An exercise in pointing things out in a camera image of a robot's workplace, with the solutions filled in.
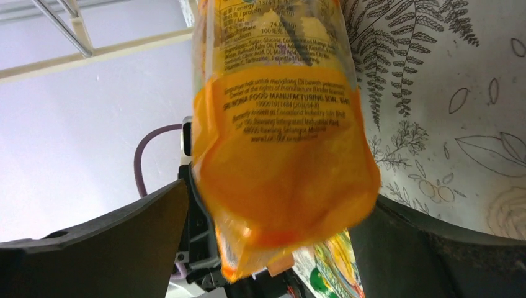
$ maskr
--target white fabric with botanical print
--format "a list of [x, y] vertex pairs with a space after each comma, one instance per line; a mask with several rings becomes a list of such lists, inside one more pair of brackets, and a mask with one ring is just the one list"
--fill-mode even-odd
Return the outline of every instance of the white fabric with botanical print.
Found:
[[381, 194], [526, 240], [526, 1], [341, 4]]

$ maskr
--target black plastic part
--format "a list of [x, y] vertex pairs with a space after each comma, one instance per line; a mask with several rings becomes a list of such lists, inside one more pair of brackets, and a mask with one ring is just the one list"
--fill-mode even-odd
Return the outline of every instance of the black plastic part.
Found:
[[519, 298], [526, 242], [478, 233], [385, 197], [350, 230], [367, 298]]
[[165, 297], [187, 203], [176, 181], [47, 238], [0, 243], [0, 297]]
[[187, 260], [189, 259], [188, 257], [185, 257], [185, 256], [189, 256], [190, 253], [189, 253], [189, 249], [190, 249], [190, 243], [189, 243], [189, 239], [190, 239], [190, 230], [189, 230], [189, 222], [188, 222], [188, 215], [186, 216], [186, 219], [184, 221], [184, 228], [182, 230], [182, 234], [181, 234], [181, 241], [179, 242], [179, 247], [177, 249], [177, 258], [176, 258], [176, 261], [178, 262], [181, 262], [181, 263], [188, 263], [190, 260]]
[[234, 284], [225, 286], [225, 292], [229, 298], [279, 298], [288, 293], [289, 281], [293, 281], [293, 287], [298, 289], [296, 298], [306, 298], [303, 285], [298, 285], [289, 277], [292, 271], [283, 272], [271, 277], [268, 271], [263, 271], [256, 276], [244, 278]]
[[221, 259], [215, 238], [215, 228], [206, 209], [198, 202], [189, 165], [179, 167], [179, 178], [189, 188], [188, 243], [189, 267], [192, 270], [212, 269], [219, 266]]
[[192, 156], [192, 123], [187, 122], [182, 126], [184, 154]]

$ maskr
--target colorful packaging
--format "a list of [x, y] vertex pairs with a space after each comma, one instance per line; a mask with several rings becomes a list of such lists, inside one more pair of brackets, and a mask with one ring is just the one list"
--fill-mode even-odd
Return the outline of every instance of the colorful packaging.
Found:
[[199, 11], [193, 173], [235, 281], [359, 223], [380, 174], [338, 0], [201, 1]]
[[[339, 298], [365, 298], [348, 232], [316, 244], [314, 257], [319, 271], [311, 274], [313, 287], [317, 284], [317, 290], [333, 292]], [[321, 286], [319, 278], [322, 278], [325, 287]]]

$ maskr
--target wire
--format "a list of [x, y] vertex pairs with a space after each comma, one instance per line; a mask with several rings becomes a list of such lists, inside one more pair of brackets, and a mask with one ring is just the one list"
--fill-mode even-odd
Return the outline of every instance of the wire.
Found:
[[137, 191], [139, 192], [139, 196], [145, 197], [148, 195], [148, 192], [146, 191], [145, 180], [143, 178], [143, 168], [141, 164], [142, 159], [143, 159], [143, 152], [146, 148], [146, 145], [154, 137], [157, 137], [158, 135], [162, 133], [170, 132], [172, 130], [179, 130], [181, 128], [182, 128], [182, 124], [180, 123], [161, 127], [147, 134], [139, 142], [139, 145], [137, 145], [137, 149], [135, 149], [135, 155], [133, 157], [133, 172], [135, 173], [135, 184], [137, 185]]
[[[145, 186], [145, 180], [143, 177], [143, 167], [142, 167], [142, 159], [143, 159], [143, 152], [146, 148], [146, 145], [151, 141], [153, 138], [157, 137], [158, 135], [165, 133], [165, 132], [171, 132], [173, 130], [179, 130], [182, 128], [182, 124], [172, 124], [167, 125], [161, 128], [158, 128], [149, 134], [147, 134], [140, 142], [139, 145], [137, 145], [137, 149], [135, 149], [135, 155], [133, 156], [133, 173], [135, 174], [135, 184], [137, 185], [137, 191], [139, 192], [139, 196], [145, 197], [148, 195], [148, 192], [146, 191]], [[172, 274], [170, 276], [170, 281], [180, 281], [186, 278], [187, 271], [186, 267], [183, 263], [175, 262], [174, 263], [177, 270], [179, 271], [179, 274]]]

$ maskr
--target black line drawing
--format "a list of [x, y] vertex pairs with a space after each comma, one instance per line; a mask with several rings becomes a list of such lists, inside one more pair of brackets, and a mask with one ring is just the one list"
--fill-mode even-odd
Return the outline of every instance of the black line drawing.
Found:
[[459, 33], [460, 38], [464, 41], [478, 47], [480, 43], [473, 33], [473, 26], [470, 24], [471, 18], [463, 17], [468, 13], [468, 9], [465, 8], [467, 5], [469, 3], [466, 0], [445, 0], [439, 9], [439, 13], [447, 12], [444, 22], [449, 24], [449, 30], [453, 33]]
[[524, 58], [524, 56], [526, 56], [526, 47], [524, 46], [524, 43], [516, 38], [511, 39], [511, 49], [515, 56], [519, 58]]
[[526, 188], [511, 187], [497, 195], [486, 217], [493, 234], [526, 240]]
[[[429, 214], [429, 207], [426, 203], [422, 204], [420, 203], [419, 199], [414, 198], [411, 200], [409, 198], [408, 191], [405, 187], [402, 187], [402, 190], [400, 191], [400, 187], [398, 186], [398, 183], [394, 183], [394, 187], [391, 183], [387, 184], [387, 189], [389, 189], [391, 197], [390, 199], [394, 200], [395, 202], [398, 202], [402, 205], [408, 206], [409, 208], [413, 208], [415, 210], [418, 210], [420, 212], [423, 212], [427, 215]], [[438, 219], [441, 219], [442, 216], [440, 214], [437, 214], [436, 216]]]
[[442, 201], [453, 203], [455, 202], [455, 193], [461, 197], [466, 197], [460, 191], [446, 186], [453, 181], [453, 178], [455, 177], [453, 172], [444, 176], [442, 179], [437, 179], [436, 184], [434, 184], [427, 179], [424, 167], [420, 164], [420, 162], [415, 160], [415, 164], [420, 174], [409, 174], [408, 177], [417, 182], [418, 188], [422, 194], [431, 199], [433, 202], [438, 204]]
[[507, 177], [526, 176], [526, 143], [510, 133], [500, 137], [470, 135], [456, 138], [458, 146], [479, 165]]
[[447, 142], [444, 143], [444, 156], [449, 159], [449, 150], [447, 149]]
[[400, 58], [394, 61], [393, 65], [400, 69], [391, 72], [395, 78], [399, 78], [399, 80], [391, 82], [391, 85], [396, 88], [392, 95], [398, 99], [396, 107], [398, 108], [398, 113], [403, 117], [411, 115], [409, 106], [411, 98], [409, 96], [412, 94], [410, 86], [413, 85], [414, 81], [408, 77], [418, 72], [415, 68], [417, 65], [424, 64], [417, 56], [418, 54], [429, 54], [431, 52], [425, 46], [426, 42], [437, 42], [435, 38], [423, 32], [424, 27], [431, 29], [433, 32], [444, 31], [444, 27], [439, 24], [444, 18], [437, 11], [438, 6], [438, 1], [405, 0], [394, 12], [385, 17], [386, 20], [391, 21], [387, 25], [389, 28], [392, 28], [391, 34], [399, 37], [396, 41], [401, 45], [407, 45], [406, 50], [395, 51], [395, 54]]
[[493, 78], [491, 82], [489, 82], [488, 94], [489, 102], [496, 104], [499, 99], [499, 81], [497, 81], [497, 78]]
[[[391, 85], [397, 98], [398, 113], [407, 118], [411, 115], [413, 75], [418, 66], [424, 64], [422, 54], [429, 54], [427, 46], [437, 42], [433, 35], [443, 32], [443, 24], [449, 30], [459, 33], [468, 44], [478, 46], [473, 33], [471, 19], [464, 17], [468, 10], [465, 0], [445, 0], [442, 6], [438, 0], [347, 0], [342, 9], [347, 21], [347, 33], [351, 43], [355, 71], [365, 73], [366, 81], [358, 77], [360, 89], [365, 89], [371, 106], [373, 121], [380, 131], [380, 109], [385, 98], [387, 73], [391, 72]], [[365, 19], [374, 20], [361, 29]], [[387, 20], [388, 31], [375, 28], [375, 23]]]
[[376, 135], [368, 141], [376, 163], [395, 172], [397, 169], [411, 166], [408, 159], [402, 157], [401, 150], [407, 149], [412, 156], [416, 156], [426, 149], [425, 142], [429, 136], [416, 122], [402, 120], [399, 125], [397, 132], [391, 136], [392, 148], [390, 145], [385, 145], [384, 150], [380, 148], [381, 139]]
[[460, 88], [457, 90], [451, 99], [449, 100], [449, 114], [456, 113], [460, 108], [464, 106], [466, 103], [466, 100], [468, 99], [468, 95], [470, 93], [470, 90], [468, 88]]

